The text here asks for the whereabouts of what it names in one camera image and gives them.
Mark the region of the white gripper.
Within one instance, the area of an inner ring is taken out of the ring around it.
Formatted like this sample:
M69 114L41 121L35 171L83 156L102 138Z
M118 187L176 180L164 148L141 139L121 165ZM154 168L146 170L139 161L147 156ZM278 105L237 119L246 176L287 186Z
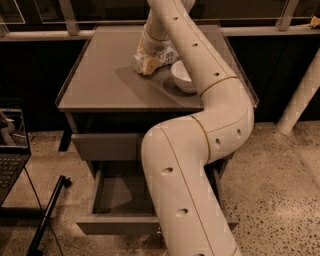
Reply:
M162 27L151 29L144 26L140 41L144 52L148 55L136 54L133 57L134 70L138 74L152 75L160 66L159 59L153 55L165 53L170 44L168 34Z

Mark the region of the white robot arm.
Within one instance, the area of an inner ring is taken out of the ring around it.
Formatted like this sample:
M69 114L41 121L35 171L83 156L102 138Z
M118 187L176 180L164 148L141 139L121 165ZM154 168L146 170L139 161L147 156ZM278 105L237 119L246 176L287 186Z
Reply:
M147 0L147 53L171 41L202 111L153 126L141 160L169 256L242 256L204 167L239 149L254 126L250 97L189 16L194 0Z

